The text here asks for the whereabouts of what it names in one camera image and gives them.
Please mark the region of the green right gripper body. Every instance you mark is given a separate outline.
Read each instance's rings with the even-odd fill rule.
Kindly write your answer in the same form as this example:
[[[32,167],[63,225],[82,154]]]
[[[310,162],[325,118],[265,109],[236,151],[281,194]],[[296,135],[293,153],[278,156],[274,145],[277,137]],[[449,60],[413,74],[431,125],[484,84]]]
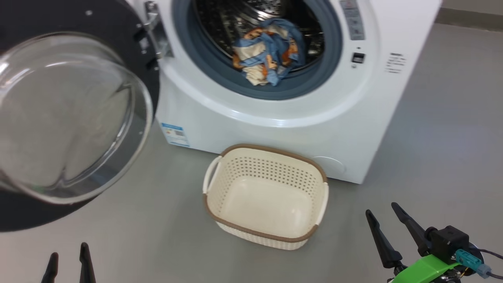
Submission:
[[[431,283],[439,279],[445,282],[458,281],[463,277],[462,272],[458,272],[455,267],[458,262],[446,263],[434,255],[417,260],[413,265],[405,267],[401,264],[402,256],[400,254],[389,254],[387,256],[387,267],[400,269],[391,283]]]

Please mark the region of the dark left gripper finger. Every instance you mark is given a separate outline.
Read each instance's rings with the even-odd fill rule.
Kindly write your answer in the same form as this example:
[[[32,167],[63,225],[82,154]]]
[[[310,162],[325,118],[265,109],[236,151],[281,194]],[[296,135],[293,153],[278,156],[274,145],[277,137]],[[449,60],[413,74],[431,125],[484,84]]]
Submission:
[[[58,260],[59,255],[57,252],[53,252],[50,255],[48,265],[46,267],[45,273],[43,274],[41,283],[54,283],[55,278],[58,275]]]
[[[79,261],[81,262],[80,283],[96,283],[93,262],[90,256],[90,249],[87,243],[82,243],[80,247]]]

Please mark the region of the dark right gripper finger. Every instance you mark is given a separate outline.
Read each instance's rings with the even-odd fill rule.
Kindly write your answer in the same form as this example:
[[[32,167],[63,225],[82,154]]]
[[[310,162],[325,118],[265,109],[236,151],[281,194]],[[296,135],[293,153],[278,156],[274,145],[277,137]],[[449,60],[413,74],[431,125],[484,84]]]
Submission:
[[[391,207],[401,223],[403,223],[417,245],[417,252],[424,257],[430,254],[431,242],[426,238],[425,230],[404,209],[392,202]]]
[[[377,221],[376,217],[369,209],[366,211],[366,219],[383,267],[387,269],[404,267],[401,263],[403,259],[401,254],[392,247],[388,239],[384,236],[384,233],[380,229],[379,221]]]

